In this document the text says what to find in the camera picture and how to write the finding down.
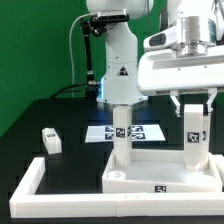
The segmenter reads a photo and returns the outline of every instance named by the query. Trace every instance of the white base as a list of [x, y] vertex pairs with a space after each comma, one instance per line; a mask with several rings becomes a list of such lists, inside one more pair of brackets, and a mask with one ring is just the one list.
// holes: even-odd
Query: white base
[[[224, 157], [213, 156], [224, 174]], [[12, 218], [223, 215], [224, 193], [34, 195], [45, 171], [35, 158], [9, 204]]]
[[208, 168], [198, 172], [186, 168], [183, 151], [132, 150], [131, 165], [115, 165], [111, 153], [103, 174], [104, 193], [221, 192], [222, 181], [209, 154]]

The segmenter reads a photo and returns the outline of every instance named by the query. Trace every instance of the white pillar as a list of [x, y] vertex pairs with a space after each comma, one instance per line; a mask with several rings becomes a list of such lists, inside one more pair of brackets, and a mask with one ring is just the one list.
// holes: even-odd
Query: white pillar
[[113, 125], [115, 164], [128, 166], [131, 164], [132, 108], [130, 106], [116, 107], [113, 110]]

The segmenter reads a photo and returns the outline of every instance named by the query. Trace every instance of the paper sheet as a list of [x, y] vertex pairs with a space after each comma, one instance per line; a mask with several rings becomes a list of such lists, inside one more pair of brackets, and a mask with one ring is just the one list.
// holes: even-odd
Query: paper sheet
[[[113, 126], [89, 126], [86, 143], [113, 141]], [[165, 141], [158, 124], [132, 125], [132, 141]]]

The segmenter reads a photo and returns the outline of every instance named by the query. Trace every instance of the black tabletop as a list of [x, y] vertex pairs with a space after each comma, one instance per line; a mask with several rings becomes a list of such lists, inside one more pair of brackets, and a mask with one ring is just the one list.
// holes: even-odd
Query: black tabletop
[[[182, 103], [204, 103], [204, 95], [182, 96]], [[210, 151], [224, 154], [224, 109], [213, 104]], [[95, 101], [42, 99], [33, 102], [0, 139], [0, 224], [3, 223], [223, 223], [224, 217], [122, 217], [11, 219], [9, 199], [35, 157], [44, 157], [46, 172], [36, 194], [102, 193], [101, 176], [112, 142], [85, 143], [88, 126], [112, 125], [112, 110]], [[133, 148], [183, 149], [183, 118], [167, 96], [150, 98], [133, 109], [133, 124], [159, 124], [166, 141], [134, 142]], [[42, 129], [55, 128], [62, 153], [48, 155]]]

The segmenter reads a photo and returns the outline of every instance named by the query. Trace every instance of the warning label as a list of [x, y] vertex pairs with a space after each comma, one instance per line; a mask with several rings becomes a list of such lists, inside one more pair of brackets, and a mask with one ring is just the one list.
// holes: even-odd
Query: warning label
[[120, 70], [120, 72], [118, 73], [119, 76], [127, 76], [128, 72], [126, 70], [126, 68], [123, 66]]

